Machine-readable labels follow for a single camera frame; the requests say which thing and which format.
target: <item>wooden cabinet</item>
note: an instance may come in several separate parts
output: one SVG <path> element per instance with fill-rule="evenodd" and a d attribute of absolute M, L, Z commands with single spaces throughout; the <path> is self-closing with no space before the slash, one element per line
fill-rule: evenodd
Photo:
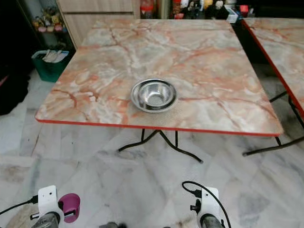
<path fill-rule="evenodd" d="M 133 0 L 59 0 L 66 12 L 133 12 Z"/>
<path fill-rule="evenodd" d="M 132 19 L 133 15 L 65 14 L 70 35 L 73 37 L 76 47 L 81 45 L 95 22 L 104 18 Z"/>

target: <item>marble table top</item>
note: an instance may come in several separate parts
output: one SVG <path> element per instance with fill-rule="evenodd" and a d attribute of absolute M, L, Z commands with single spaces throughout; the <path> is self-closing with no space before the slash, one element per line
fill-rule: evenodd
<path fill-rule="evenodd" d="M 150 114 L 135 83 L 171 82 L 179 100 Z M 274 136 L 282 126 L 231 25 L 214 20 L 101 20 L 36 114 L 44 123 Z"/>
<path fill-rule="evenodd" d="M 304 19 L 245 19 L 249 30 L 304 116 Z"/>

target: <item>marble floor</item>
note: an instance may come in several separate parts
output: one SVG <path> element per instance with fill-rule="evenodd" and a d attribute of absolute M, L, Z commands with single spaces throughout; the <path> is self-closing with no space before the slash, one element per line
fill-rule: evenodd
<path fill-rule="evenodd" d="M 263 66 L 255 70 L 269 98 L 284 89 Z M 0 210 L 56 185 L 58 196 L 81 198 L 80 216 L 67 228 L 97 228 L 109 221 L 129 228 L 195 228 L 195 198 L 181 182 L 197 181 L 219 190 L 233 228 L 304 228 L 304 148 L 242 157 L 242 152 L 275 145 L 274 138 L 180 132 L 179 145 L 204 160 L 175 152 L 160 136 L 140 140 L 141 131 L 110 127 L 41 124 L 34 113 L 52 83 L 31 74 L 29 94 L 9 115 L 0 116 Z M 286 98 L 274 103 L 285 134 L 303 134 Z M 174 138 L 173 132 L 166 132 Z M 0 227 L 27 228 L 37 206 L 0 216 Z"/>

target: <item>bottle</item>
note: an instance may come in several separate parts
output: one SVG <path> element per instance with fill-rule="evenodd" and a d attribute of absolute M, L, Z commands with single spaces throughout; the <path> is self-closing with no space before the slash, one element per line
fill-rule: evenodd
<path fill-rule="evenodd" d="M 154 0 L 141 0 L 141 19 L 152 19 Z"/>

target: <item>black metal leg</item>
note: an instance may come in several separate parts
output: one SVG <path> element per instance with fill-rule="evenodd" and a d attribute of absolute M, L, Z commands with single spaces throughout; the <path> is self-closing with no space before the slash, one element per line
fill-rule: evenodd
<path fill-rule="evenodd" d="M 292 145 L 295 145 L 297 143 L 300 143 L 302 141 L 304 141 L 304 136 L 301 137 L 301 138 L 298 138 L 296 140 L 293 140 L 293 141 L 291 141 L 289 143 L 281 144 L 279 146 L 272 146 L 272 147 L 267 147 L 267 148 L 255 150 L 255 151 L 245 152 L 245 153 L 243 153 L 243 156 L 246 157 L 246 156 L 249 156 L 249 155 L 252 155 L 252 154 L 256 154 L 256 153 L 262 153 L 262 152 L 266 152 L 266 151 L 280 150 L 280 149 L 286 148 L 288 146 L 292 146 Z"/>
<path fill-rule="evenodd" d="M 273 100 L 273 99 L 271 99 L 271 100 L 275 101 L 276 99 L 278 99 L 278 98 L 284 96 L 284 95 L 282 95 L 282 94 L 283 94 L 283 93 L 279 94 L 278 96 L 276 96 L 276 97 L 273 98 L 274 100 Z M 296 118 L 298 119 L 298 121 L 300 122 L 301 126 L 302 126 L 303 129 L 304 129 L 304 122 L 303 122 L 303 120 L 301 119 L 301 116 L 299 115 L 299 113 L 298 113 L 298 111 L 297 111 L 297 107 L 293 104 L 292 99 L 291 99 L 290 96 L 288 97 L 288 102 L 289 102 L 289 104 L 290 104 L 290 106 L 291 106 L 291 108 L 292 108 L 292 110 L 293 110 L 293 112 L 294 112 Z M 300 142 L 304 141 L 304 136 L 301 137 L 301 138 L 298 138 L 298 139 L 296 139 L 296 140 L 293 140 L 293 141 L 291 141 L 291 142 L 289 142 L 289 143 L 285 143 L 285 144 L 282 144 L 282 143 L 281 143 L 279 137 L 276 137 L 275 140 L 276 140 L 278 146 L 272 146 L 272 147 L 267 147 L 267 148 L 255 150 L 255 151 L 245 152 L 245 153 L 243 153 L 243 156 L 246 157 L 246 156 L 249 156 L 249 155 L 252 155 L 252 154 L 256 154 L 256 153 L 262 153 L 262 152 L 267 152 L 267 151 L 280 150 L 280 149 L 283 149 L 283 148 L 286 148 L 286 147 L 288 147 L 288 146 L 292 146 L 292 145 L 295 145 L 295 144 L 297 144 L 297 143 L 300 143 Z"/>
<path fill-rule="evenodd" d="M 271 98 L 271 99 L 269 100 L 269 102 L 272 103 L 272 102 L 274 102 L 275 100 L 281 98 L 282 96 L 285 96 L 286 94 L 287 94 L 287 91 L 284 91 L 283 93 L 281 93 L 281 94 L 275 96 L 274 98 Z"/>
<path fill-rule="evenodd" d="M 162 132 L 161 130 L 155 130 L 154 132 L 152 132 L 152 134 L 150 134 L 146 139 L 144 139 L 144 130 L 142 130 L 142 137 L 141 137 L 141 141 L 140 142 L 137 142 L 137 143 L 132 143 L 132 144 L 129 144 L 129 145 L 126 145 L 126 146 L 123 146 L 122 148 L 118 149 L 118 151 L 123 151 L 127 148 L 130 148 L 130 147 L 134 147 L 134 146 L 139 146 L 139 145 L 142 145 L 146 142 L 148 142 L 154 135 L 156 135 L 157 133 L 159 133 L 163 139 L 166 141 L 166 143 L 173 149 L 175 149 L 176 151 L 178 152 L 181 152 L 185 155 L 188 155 L 192 158 L 194 158 L 195 160 L 197 160 L 199 163 L 203 163 L 203 160 L 200 159 L 199 157 L 197 157 L 196 155 L 194 155 L 193 153 L 190 153 L 190 152 L 187 152 L 187 151 L 184 151 L 180 148 L 178 148 L 178 133 L 177 131 L 175 131 L 175 146 L 170 142 L 170 140 L 167 138 L 167 136 L 164 134 L 164 132 Z"/>

